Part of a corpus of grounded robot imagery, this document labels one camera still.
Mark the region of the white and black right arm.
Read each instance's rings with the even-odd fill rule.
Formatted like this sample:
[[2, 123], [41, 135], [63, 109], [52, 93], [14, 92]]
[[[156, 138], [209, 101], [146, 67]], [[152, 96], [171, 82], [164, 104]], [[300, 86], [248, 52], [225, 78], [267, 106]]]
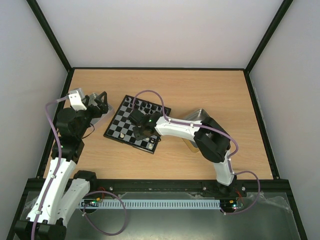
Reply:
[[136, 109], [129, 114], [128, 120], [134, 125], [133, 133], [137, 140], [173, 136], [192, 142], [202, 156], [213, 163], [217, 191], [224, 196], [235, 191], [237, 177], [232, 169], [231, 156], [238, 152], [239, 146], [213, 118], [182, 120], [159, 112], [144, 114]]

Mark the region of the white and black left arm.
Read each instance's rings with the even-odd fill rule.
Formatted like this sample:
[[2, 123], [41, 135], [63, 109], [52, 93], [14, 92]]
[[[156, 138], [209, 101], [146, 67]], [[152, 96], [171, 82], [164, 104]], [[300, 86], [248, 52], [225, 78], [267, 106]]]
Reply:
[[68, 222], [80, 201], [96, 188], [96, 173], [86, 170], [77, 172], [70, 187], [67, 183], [83, 151], [87, 129], [110, 115], [113, 108], [105, 91], [85, 95], [81, 88], [76, 88], [55, 102], [66, 100], [70, 106], [57, 113], [56, 122], [49, 120], [55, 143], [46, 179], [26, 219], [14, 226], [21, 240], [65, 239]]

